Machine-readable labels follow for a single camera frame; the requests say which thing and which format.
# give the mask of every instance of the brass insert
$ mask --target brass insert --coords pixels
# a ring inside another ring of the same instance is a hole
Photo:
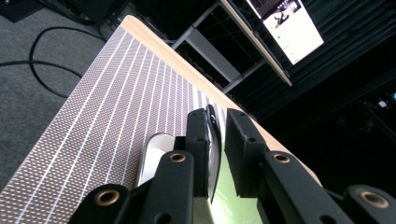
[[[171,162],[183,162],[186,160],[186,156],[181,153],[174,153],[169,158],[171,159]]]
[[[96,194],[94,200],[99,206],[109,206],[120,198],[120,193],[114,189],[104,189]]]
[[[359,195],[365,202],[367,202],[368,204],[370,204],[372,206],[379,207],[379,208],[389,207],[388,200],[377,193],[364,190],[364,191],[361,191],[359,193]]]
[[[290,161],[289,157],[287,157],[283,154],[279,154],[279,153],[274,154],[273,159],[278,162],[283,162],[283,163],[288,163]]]

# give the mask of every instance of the gray carpet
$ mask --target gray carpet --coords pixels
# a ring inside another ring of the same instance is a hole
[[[98,35],[95,27],[83,26],[46,8],[12,23],[0,16],[0,63],[27,60],[36,36],[52,26],[68,26]],[[105,36],[111,31],[105,24]],[[40,39],[35,60],[58,63],[84,74],[104,42],[75,31],[55,30]],[[79,79],[64,70],[36,65],[37,73],[53,89],[69,94]],[[23,162],[46,130],[65,99],[45,90],[28,64],[0,67],[0,190]]]

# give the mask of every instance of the light green surface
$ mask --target light green surface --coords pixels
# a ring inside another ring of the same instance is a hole
[[[242,199],[236,196],[233,177],[224,150],[221,154],[219,182],[211,211],[215,223],[262,223],[257,211],[257,199]]]

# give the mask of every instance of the table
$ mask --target table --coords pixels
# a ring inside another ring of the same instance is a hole
[[[240,109],[127,17],[0,194],[0,222],[65,223],[91,190],[134,188],[146,140],[185,135],[187,114],[207,104],[223,131],[226,108]],[[287,151],[255,124],[270,149]]]

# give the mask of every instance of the screen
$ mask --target screen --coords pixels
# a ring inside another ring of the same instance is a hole
[[[292,64],[296,64],[323,44],[315,24],[300,0],[282,1],[273,9],[275,12],[266,18],[254,7],[257,0],[247,2],[263,20],[263,24]]]

